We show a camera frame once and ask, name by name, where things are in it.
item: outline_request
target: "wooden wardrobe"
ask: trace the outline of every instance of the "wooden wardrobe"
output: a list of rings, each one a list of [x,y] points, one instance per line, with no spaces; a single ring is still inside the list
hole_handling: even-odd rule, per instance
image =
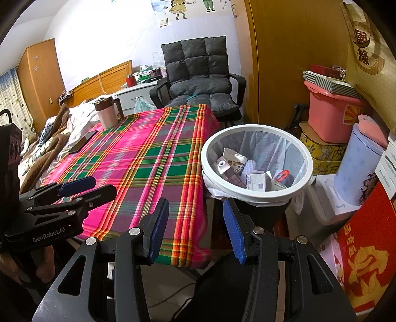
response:
[[[26,48],[18,65],[19,83],[27,108],[40,133],[49,117],[59,112],[58,97],[65,89],[55,39],[49,39]]]
[[[311,64],[346,68],[342,0],[231,2],[247,80],[244,122],[285,128],[293,104],[309,102],[304,70]]]

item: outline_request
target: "table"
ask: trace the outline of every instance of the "table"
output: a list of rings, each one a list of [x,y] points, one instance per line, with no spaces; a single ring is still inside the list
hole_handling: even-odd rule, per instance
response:
[[[96,188],[112,184],[116,199],[91,210],[79,237],[119,236],[150,214],[160,197],[169,220],[157,262],[187,268],[208,264],[210,249],[198,245],[207,229],[201,149],[219,124],[206,105],[180,106],[125,117],[98,133],[77,154],[66,155],[43,184],[86,176]]]
[[[157,82],[158,80],[150,83],[140,83],[115,92],[114,95],[120,99],[124,115],[131,115],[135,113],[135,104],[139,97],[144,98],[150,104],[154,104],[150,98],[150,89],[156,86]]]

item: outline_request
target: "chair armrest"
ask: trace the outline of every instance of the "chair armrest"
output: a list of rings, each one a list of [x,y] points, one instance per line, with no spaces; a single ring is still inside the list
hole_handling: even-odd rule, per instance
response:
[[[162,87],[166,86],[169,92],[169,83],[167,77],[161,78],[155,87],[150,89],[150,98],[157,109],[164,108],[164,104],[161,101],[160,95],[158,94]]]
[[[236,81],[238,82],[238,95],[236,98],[236,104],[241,107],[244,102],[246,79],[243,76],[235,74],[229,74],[229,77],[236,79]]]

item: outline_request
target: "light switch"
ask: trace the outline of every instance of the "light switch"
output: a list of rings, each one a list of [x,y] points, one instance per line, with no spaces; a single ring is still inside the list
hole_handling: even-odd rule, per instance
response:
[[[160,27],[168,26],[168,24],[169,24],[168,18],[165,18],[165,19],[161,19],[161,20],[160,20]]]

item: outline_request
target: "person's hand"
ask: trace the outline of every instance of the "person's hand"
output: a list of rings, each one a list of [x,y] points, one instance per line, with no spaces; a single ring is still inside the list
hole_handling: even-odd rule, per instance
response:
[[[3,253],[0,255],[0,271],[12,278],[18,284],[22,284],[18,277],[20,270],[21,269],[9,253]],[[48,246],[43,249],[43,261],[39,264],[36,270],[36,275],[45,284],[52,281],[55,276],[55,262],[52,246]]]

